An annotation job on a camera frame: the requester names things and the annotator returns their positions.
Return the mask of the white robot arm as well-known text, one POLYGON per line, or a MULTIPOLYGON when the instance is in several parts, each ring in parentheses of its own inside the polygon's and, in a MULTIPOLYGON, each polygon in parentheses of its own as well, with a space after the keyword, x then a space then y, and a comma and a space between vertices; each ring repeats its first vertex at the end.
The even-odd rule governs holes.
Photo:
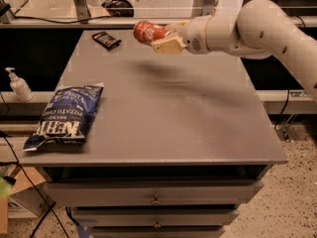
POLYGON ((252 0, 236 16, 201 16, 167 27, 152 42, 159 54, 223 52, 244 59, 278 59, 317 101, 317 41, 269 0, 252 0))

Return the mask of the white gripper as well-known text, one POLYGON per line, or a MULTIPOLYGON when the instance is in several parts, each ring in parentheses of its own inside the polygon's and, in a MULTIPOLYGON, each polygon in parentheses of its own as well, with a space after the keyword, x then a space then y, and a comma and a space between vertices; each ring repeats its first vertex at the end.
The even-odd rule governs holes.
POLYGON ((166 25, 169 31, 182 34, 183 40, 181 37, 156 40, 152 42, 154 51, 158 54, 178 55, 186 48, 195 55, 208 54, 206 31, 210 20, 211 16, 201 16, 188 23, 181 21, 166 25))

